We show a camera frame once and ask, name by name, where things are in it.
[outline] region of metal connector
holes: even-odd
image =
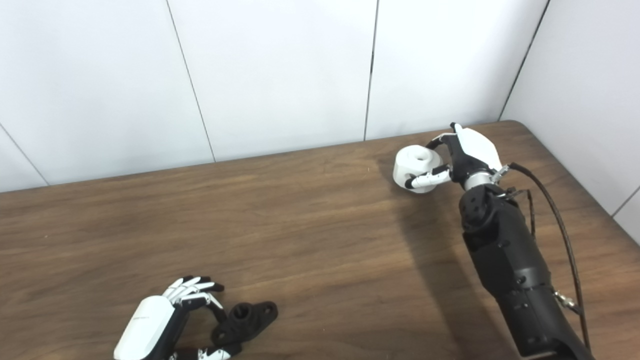
[[[491,182],[494,184],[497,184],[498,181],[502,179],[502,176],[504,176],[504,174],[506,174],[508,171],[509,171],[509,165],[504,165],[502,169],[498,170],[498,172],[496,172],[494,175],[491,176]]]
[[[554,296],[560,303],[560,306],[565,307],[578,315],[582,313],[582,309],[580,308],[580,306],[578,306],[570,297],[564,296],[558,291],[554,292]]]

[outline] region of white cylindrical object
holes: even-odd
[[[442,165],[440,155],[420,145],[411,145],[402,148],[396,155],[396,165],[394,166],[394,181],[401,188],[411,175],[418,176],[425,172],[430,172],[433,168]],[[407,189],[415,193],[426,193],[436,186],[425,186],[418,189]]]

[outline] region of white robotic hand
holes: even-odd
[[[185,349],[174,346],[189,318],[189,312],[207,307],[218,323],[227,319],[222,305],[208,291],[223,291],[209,277],[187,276],[176,280],[162,295],[140,302],[116,349],[115,360],[225,360],[241,351],[240,344]]]
[[[437,166],[429,172],[412,175],[404,183],[406,189],[433,187],[452,181],[468,190],[481,184],[495,184],[508,170],[508,167],[502,166],[491,140],[456,123],[452,123],[451,127],[453,133],[440,134],[425,146],[432,151],[439,145],[446,145],[451,155],[451,163]]]

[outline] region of wall seam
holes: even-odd
[[[29,156],[27,156],[27,154],[22,150],[22,148],[20,147],[20,145],[18,145],[18,143],[15,141],[15,139],[13,138],[13,136],[11,136],[11,134],[9,133],[9,131],[6,130],[6,128],[2,125],[2,123],[0,123],[0,129],[2,129],[2,131],[4,131],[4,133],[9,136],[9,139],[11,140],[11,142],[13,142],[13,144],[15,145],[16,148],[18,148],[18,150],[20,151],[20,153],[22,154],[22,156],[24,156],[25,159],[27,159],[27,161],[29,162],[29,164],[31,165],[31,167],[33,167],[33,170],[36,170],[36,172],[38,173],[38,175],[42,178],[42,181],[44,181],[45,184],[47,184],[47,186],[50,186],[51,184],[49,184],[49,182],[47,181],[47,179],[44,177],[44,175],[42,175],[42,173],[38,170],[38,168],[36,167],[36,165],[33,163],[33,161],[31,161],[31,159],[29,159]]]
[[[624,200],[624,201],[622,202],[622,205],[620,205],[620,207],[619,207],[618,209],[616,209],[616,211],[614,211],[614,212],[613,212],[613,214],[611,214],[611,217],[615,217],[615,216],[620,212],[620,210],[622,210],[622,208],[624,208],[624,207],[625,207],[625,205],[627,205],[627,203],[631,200],[631,198],[633,198],[634,196],[636,196],[636,194],[638,193],[638,190],[640,190],[640,186],[638,186],[638,187],[634,190],[634,192],[632,192],[632,193],[631,193],[631,196],[629,196],[626,200]]]
[[[364,115],[364,135],[362,141],[367,140],[367,125],[369,124],[369,101],[371,100],[371,79],[373,78],[373,59],[376,54],[376,35],[378,34],[378,9],[380,0],[376,0],[376,17],[373,22],[373,44],[371,46],[371,66],[369,67],[369,87],[367,88],[367,109]]]
[[[536,39],[536,35],[538,34],[538,30],[540,29],[540,24],[542,24],[542,20],[545,18],[545,14],[547,13],[547,8],[549,8],[550,2],[551,0],[547,0],[547,3],[545,4],[545,8],[544,10],[542,10],[542,14],[540,15],[540,20],[538,20],[538,25],[536,26],[536,30],[533,32],[533,36],[531,37],[531,41],[529,42],[527,51],[524,53],[524,57],[522,58],[522,62],[520,63],[520,67],[518,68],[518,72],[516,73],[516,77],[513,79],[513,84],[511,84],[511,89],[509,89],[509,93],[507,94],[507,99],[504,101],[504,105],[502,106],[502,110],[500,111],[500,115],[498,115],[498,119],[496,121],[500,121],[500,119],[502,118],[502,114],[504,113],[504,109],[507,108],[507,103],[511,98],[513,89],[516,87],[516,83],[518,82],[518,78],[520,77],[520,72],[522,71],[522,67],[524,67],[525,61],[527,61],[527,56],[529,55],[529,51],[531,50],[531,46],[533,45],[534,40]]]
[[[198,113],[200,114],[200,120],[202,121],[202,127],[204,128],[204,133],[207,136],[207,142],[209,143],[209,150],[211,150],[211,157],[213,158],[213,162],[216,162],[216,155],[213,153],[213,145],[211,144],[211,138],[209,138],[209,132],[207,130],[207,124],[204,122],[204,117],[202,116],[202,109],[200,109],[200,101],[198,101],[198,95],[196,94],[196,88],[193,86],[193,80],[191,79],[191,72],[189,71],[189,65],[187,65],[187,58],[184,56],[184,50],[182,49],[182,42],[180,41],[180,35],[178,35],[178,28],[175,26],[175,21],[173,19],[173,13],[171,12],[171,6],[169,5],[169,0],[165,0],[166,7],[169,10],[169,16],[171,17],[171,24],[173,25],[173,30],[175,31],[175,38],[178,40],[178,46],[180,47],[180,54],[182,55],[182,61],[184,62],[184,68],[187,70],[187,77],[189,78],[189,84],[191,85],[191,91],[193,91],[193,97],[196,100],[196,105],[198,106]]]

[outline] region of prosthetic forearm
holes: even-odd
[[[510,192],[497,186],[509,167],[501,165],[489,139],[457,124],[452,128],[454,133],[442,134],[426,146],[433,150],[446,145],[451,164],[432,161],[439,166],[410,174],[404,180],[399,176],[397,159],[396,182],[414,192],[448,181],[462,185],[465,193],[459,207],[463,238],[478,276],[497,301],[521,356],[552,353],[544,359],[594,360],[564,317],[557,301],[563,300],[567,307],[573,304],[553,288],[547,264],[518,204]],[[439,157],[435,152],[430,156]]]

